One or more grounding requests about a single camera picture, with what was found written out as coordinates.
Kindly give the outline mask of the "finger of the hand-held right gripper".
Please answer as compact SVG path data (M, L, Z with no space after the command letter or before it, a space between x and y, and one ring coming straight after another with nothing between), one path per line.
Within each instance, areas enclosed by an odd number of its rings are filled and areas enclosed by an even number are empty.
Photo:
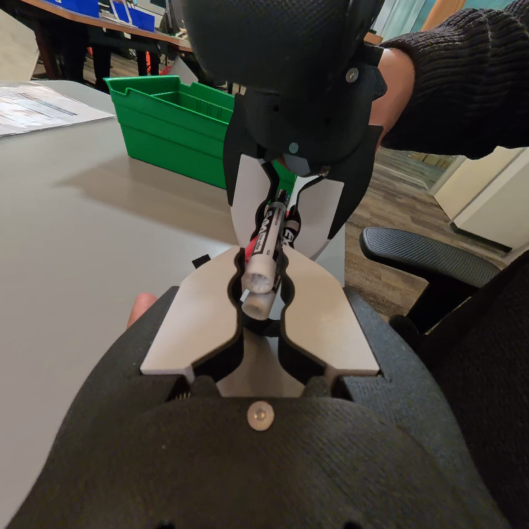
M260 160L242 154L235 172L231 219L236 240L247 247L261 227L271 180Z
M301 224L293 245L308 259L316 259L335 235L333 222L343 188L343 182L318 177L297 194L295 205Z

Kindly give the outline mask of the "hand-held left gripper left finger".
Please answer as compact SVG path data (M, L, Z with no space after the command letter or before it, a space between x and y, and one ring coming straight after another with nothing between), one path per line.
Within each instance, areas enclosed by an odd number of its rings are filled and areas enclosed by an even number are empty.
M141 364L143 375L223 380L244 354L241 277L243 248L231 247L201 264L182 284Z

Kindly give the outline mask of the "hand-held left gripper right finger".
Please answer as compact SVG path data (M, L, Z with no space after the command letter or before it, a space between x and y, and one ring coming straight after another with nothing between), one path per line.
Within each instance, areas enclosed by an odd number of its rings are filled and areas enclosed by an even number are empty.
M294 248L280 257L281 367L296 380L376 376L379 364L340 282Z

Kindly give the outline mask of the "black dry erase marker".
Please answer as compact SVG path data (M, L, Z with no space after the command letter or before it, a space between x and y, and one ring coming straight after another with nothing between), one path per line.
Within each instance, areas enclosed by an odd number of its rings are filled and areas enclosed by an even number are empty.
M279 251L284 247L294 247L293 243L298 235L300 228L299 215L296 210L296 206L286 210L286 215L281 231L280 238L278 240L277 247L277 259L276 259L276 277L272 289L267 294L252 294L248 293L247 298L242 304L242 309L245 314L249 317L264 321L268 319L271 308L274 304L276 294L278 293L281 285L281 273L279 266Z
M267 294L274 285L278 240L285 220L289 193L279 189L269 205L242 278L252 294Z

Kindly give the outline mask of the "person's right forearm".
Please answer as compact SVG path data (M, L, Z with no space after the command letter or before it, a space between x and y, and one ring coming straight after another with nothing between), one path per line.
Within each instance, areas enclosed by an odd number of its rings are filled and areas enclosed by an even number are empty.
M413 94L384 148L480 159L528 147L528 1L460 10L381 46L415 67Z

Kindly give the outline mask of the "person's left hand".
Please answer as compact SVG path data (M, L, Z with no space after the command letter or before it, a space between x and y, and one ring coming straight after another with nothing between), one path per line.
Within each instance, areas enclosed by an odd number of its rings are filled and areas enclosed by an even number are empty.
M150 293L141 293L136 296L136 300L129 314L126 329L130 328L156 301L157 297Z

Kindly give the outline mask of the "person's right hand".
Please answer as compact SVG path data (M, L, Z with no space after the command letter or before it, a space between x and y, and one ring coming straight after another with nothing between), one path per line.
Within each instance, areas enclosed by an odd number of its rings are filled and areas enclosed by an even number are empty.
M378 68L387 89L371 106L369 124L382 127L377 148L406 108L415 82L414 64L411 58L399 49L384 49Z

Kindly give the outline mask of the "green plastic bin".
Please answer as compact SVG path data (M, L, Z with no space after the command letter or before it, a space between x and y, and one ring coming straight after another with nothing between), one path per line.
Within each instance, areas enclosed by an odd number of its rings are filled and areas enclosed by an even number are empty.
M106 78L131 158L226 189L223 144L235 96L178 76Z

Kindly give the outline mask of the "white paper sign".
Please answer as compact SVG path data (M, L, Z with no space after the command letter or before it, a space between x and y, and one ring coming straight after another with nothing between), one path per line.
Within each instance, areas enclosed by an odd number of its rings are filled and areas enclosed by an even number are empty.
M185 85L192 85L193 83L198 83L198 77L193 73L193 71L188 67L188 65L183 61L181 56L177 56L169 69L168 75L179 77L181 83Z

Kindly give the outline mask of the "blue plastic bin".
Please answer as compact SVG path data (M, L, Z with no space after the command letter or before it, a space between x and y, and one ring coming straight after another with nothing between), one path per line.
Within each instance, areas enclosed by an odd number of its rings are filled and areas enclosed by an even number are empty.
M155 16L137 7L134 1L97 1L100 16L141 30L155 31Z

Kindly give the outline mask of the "white desk panel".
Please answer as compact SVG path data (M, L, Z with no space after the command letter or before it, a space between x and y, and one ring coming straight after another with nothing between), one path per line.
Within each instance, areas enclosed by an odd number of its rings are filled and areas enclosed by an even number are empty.
M458 156L431 193L459 231L514 253L528 247L528 148Z

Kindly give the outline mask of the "long wooden desk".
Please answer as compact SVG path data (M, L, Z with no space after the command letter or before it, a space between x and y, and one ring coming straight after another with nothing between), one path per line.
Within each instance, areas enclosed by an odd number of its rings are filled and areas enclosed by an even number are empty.
M97 44L101 46L156 52L159 55L169 56L171 59L181 53L193 54L190 42L180 36L143 30L126 24L118 18L91 17L48 1L1 1L1 7L16 11L24 20L29 21L30 29L35 33L39 54L49 80L65 80L66 77L59 68L56 56L51 48L51 40L43 29L43 22L45 21L61 19L80 24L85 28L118 31L131 36L125 42L112 37L97 36Z

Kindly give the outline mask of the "person's torso in black sweater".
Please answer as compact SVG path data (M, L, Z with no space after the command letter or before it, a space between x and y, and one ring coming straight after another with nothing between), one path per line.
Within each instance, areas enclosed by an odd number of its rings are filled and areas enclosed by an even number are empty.
M429 334L389 325L433 375L480 476L513 528L528 528L528 251Z

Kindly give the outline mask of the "laminated paper sheet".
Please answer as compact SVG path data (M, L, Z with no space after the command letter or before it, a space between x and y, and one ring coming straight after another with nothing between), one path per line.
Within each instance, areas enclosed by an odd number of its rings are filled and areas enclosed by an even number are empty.
M114 117L40 83L1 83L1 138Z

